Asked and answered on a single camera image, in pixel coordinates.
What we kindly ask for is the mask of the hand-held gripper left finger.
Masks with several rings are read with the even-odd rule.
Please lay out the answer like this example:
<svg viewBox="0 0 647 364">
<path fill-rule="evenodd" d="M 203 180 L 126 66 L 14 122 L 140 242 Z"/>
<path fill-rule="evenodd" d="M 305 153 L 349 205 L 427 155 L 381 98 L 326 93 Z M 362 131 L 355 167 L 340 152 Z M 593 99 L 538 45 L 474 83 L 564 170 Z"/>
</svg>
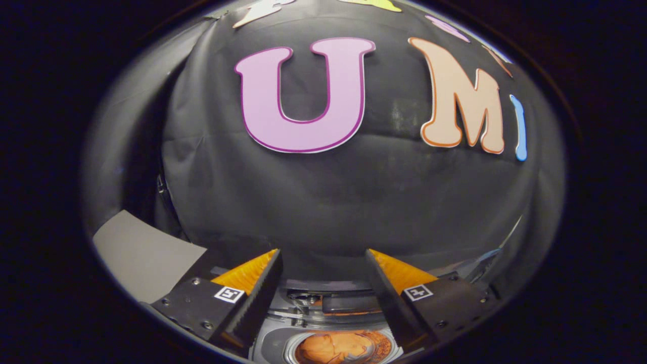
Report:
<svg viewBox="0 0 647 364">
<path fill-rule="evenodd" d="M 213 276 L 221 257 L 207 249 L 152 308 L 200 345 L 245 356 L 254 345 L 284 270 L 273 249 Z"/>
</svg>

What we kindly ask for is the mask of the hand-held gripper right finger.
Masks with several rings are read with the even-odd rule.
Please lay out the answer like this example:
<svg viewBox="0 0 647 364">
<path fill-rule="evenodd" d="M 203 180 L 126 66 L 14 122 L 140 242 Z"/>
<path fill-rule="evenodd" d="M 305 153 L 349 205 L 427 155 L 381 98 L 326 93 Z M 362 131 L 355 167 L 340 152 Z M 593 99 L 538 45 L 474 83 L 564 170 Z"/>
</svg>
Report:
<svg viewBox="0 0 647 364">
<path fill-rule="evenodd" d="M 365 259 L 381 311 L 405 352 L 447 345 L 499 305 L 491 289 L 456 274 L 439 278 L 374 249 L 365 251 Z"/>
</svg>

